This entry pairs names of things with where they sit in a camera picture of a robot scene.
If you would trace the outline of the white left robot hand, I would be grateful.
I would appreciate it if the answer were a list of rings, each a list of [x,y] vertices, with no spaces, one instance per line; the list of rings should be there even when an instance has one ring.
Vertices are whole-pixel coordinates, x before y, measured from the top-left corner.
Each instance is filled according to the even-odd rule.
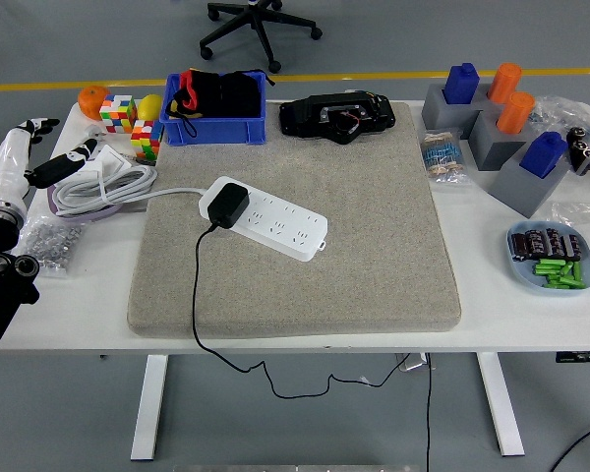
[[[95,125],[86,130],[86,139],[72,150],[29,169],[30,149],[49,134],[60,121],[33,118],[10,130],[0,145],[0,202],[22,206],[30,186],[46,189],[75,174],[91,158],[103,132]]]

